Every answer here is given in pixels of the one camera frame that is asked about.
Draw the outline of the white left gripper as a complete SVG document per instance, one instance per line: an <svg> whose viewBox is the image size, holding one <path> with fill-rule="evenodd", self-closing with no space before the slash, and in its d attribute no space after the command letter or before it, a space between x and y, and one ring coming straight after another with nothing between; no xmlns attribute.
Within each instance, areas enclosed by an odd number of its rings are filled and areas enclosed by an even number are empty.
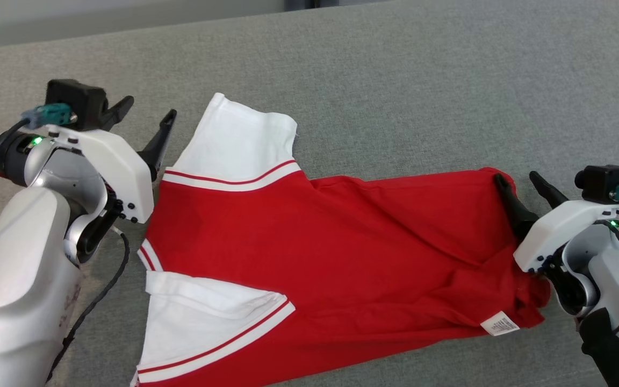
<svg viewBox="0 0 619 387"><path fill-rule="evenodd" d="M101 130L77 132L45 126L50 153L41 167L41 186L76 201L91 218L105 211L114 193L127 219L147 223L154 206L152 183L157 181L177 111L170 109L150 142L136 152L120 135L106 132L126 117L133 103L133 96L125 96L107 107L105 99L99 116Z"/></svg>

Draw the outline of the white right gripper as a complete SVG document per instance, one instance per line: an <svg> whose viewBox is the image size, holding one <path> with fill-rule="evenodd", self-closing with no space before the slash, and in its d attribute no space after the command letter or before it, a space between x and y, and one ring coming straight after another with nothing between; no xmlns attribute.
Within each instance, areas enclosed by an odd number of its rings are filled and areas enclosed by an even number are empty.
<svg viewBox="0 0 619 387"><path fill-rule="evenodd" d="M552 208L540 218L521 203L503 174L494 175L494 184L509 226L516 240L523 240L514 252L514 259L524 272L538 271L542 265L540 257L553 255L555 250L597 221L614 219L619 215L619 203L602 205L586 200L569 200L537 171L531 171L529 177L537 193Z"/></svg>

